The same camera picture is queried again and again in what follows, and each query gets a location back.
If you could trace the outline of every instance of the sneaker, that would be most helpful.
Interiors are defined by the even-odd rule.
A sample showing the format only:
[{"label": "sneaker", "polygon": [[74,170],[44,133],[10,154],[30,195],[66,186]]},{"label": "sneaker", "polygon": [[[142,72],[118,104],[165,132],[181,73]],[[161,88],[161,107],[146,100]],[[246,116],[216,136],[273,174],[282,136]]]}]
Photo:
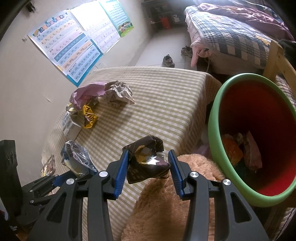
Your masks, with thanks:
[{"label": "sneaker", "polygon": [[171,58],[171,56],[169,54],[163,58],[163,65],[165,67],[170,67],[170,68],[174,68],[175,67],[175,64],[173,62],[173,59]]},{"label": "sneaker", "polygon": [[188,57],[192,58],[192,55],[193,55],[192,48],[188,47],[188,46],[185,46],[184,48],[182,48],[181,54],[183,56],[188,56]]}]

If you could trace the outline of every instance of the plaid quilt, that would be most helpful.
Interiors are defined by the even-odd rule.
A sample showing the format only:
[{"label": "plaid quilt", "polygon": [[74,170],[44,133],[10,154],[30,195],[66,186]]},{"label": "plaid quilt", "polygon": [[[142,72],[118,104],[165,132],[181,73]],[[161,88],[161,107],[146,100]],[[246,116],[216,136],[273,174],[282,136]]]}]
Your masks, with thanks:
[{"label": "plaid quilt", "polygon": [[258,68],[265,68],[271,38],[235,19],[198,11],[196,6],[185,9],[202,40],[211,51],[244,59]]}]

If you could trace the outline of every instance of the striped bed sheet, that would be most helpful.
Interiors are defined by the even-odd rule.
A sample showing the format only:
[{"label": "striped bed sheet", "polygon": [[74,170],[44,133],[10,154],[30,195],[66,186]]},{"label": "striped bed sheet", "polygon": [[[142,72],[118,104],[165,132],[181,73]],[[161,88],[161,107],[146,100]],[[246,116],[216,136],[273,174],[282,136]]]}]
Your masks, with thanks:
[{"label": "striped bed sheet", "polygon": [[[119,160],[122,147],[147,136],[163,140],[165,154],[192,153],[205,123],[206,106],[216,96],[221,83],[211,75],[191,70],[163,67],[116,67],[92,72],[82,83],[124,81],[133,91],[134,105],[113,108],[99,103],[94,108],[98,120],[93,128],[83,129],[76,142],[84,146],[98,170]],[[67,141],[60,126],[64,113],[49,134],[42,163],[54,154],[56,174],[68,169],[61,164],[60,151]],[[108,201],[114,240],[120,240],[134,204],[146,181],[129,185],[116,201]],[[83,203],[83,239],[87,240],[87,198]]]}]

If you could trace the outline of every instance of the white wall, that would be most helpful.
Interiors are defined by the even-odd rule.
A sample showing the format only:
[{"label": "white wall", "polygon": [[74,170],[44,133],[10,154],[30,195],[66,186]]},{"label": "white wall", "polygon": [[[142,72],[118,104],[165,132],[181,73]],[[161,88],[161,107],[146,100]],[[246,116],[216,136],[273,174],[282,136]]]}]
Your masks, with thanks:
[{"label": "white wall", "polygon": [[[134,65],[151,37],[139,0],[119,0],[134,29],[99,62],[105,67]],[[83,0],[35,0],[37,13],[24,9],[0,42],[0,140],[14,139],[24,185],[40,177],[47,135],[76,87],[26,36],[36,24]]]}]

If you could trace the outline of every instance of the pinyin chart poster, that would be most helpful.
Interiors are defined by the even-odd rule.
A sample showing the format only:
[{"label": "pinyin chart poster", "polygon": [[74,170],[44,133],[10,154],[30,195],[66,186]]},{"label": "pinyin chart poster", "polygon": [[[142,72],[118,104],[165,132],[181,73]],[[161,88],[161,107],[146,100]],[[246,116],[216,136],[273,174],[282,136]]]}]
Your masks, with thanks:
[{"label": "pinyin chart poster", "polygon": [[117,29],[99,1],[84,3],[70,11],[104,54],[120,40]]},{"label": "pinyin chart poster", "polygon": [[77,87],[103,56],[69,10],[50,17],[34,28],[28,36]]},{"label": "pinyin chart poster", "polygon": [[100,4],[116,27],[120,37],[124,37],[134,28],[120,2],[117,0],[100,0]]}]

